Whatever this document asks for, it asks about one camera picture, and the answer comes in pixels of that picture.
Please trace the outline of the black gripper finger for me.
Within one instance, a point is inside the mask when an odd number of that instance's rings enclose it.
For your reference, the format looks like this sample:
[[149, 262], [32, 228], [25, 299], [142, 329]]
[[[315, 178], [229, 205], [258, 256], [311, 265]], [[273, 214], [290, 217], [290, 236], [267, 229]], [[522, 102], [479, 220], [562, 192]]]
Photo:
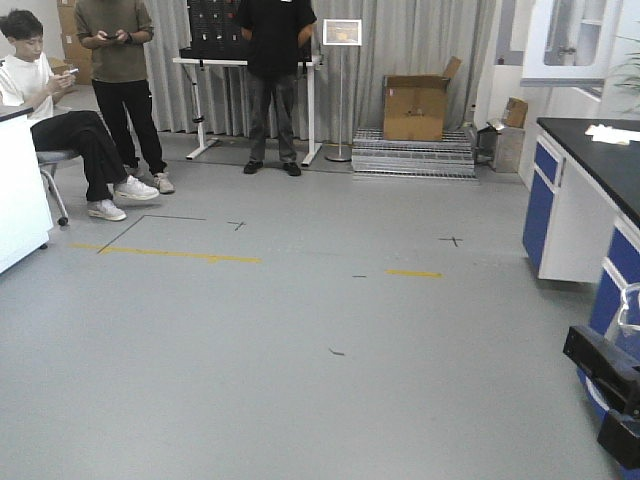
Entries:
[[598, 443], [625, 469], [639, 468], [639, 420], [609, 410], [597, 436]]
[[639, 414], [639, 362], [584, 325], [569, 328], [563, 353], [585, 374], [607, 410]]

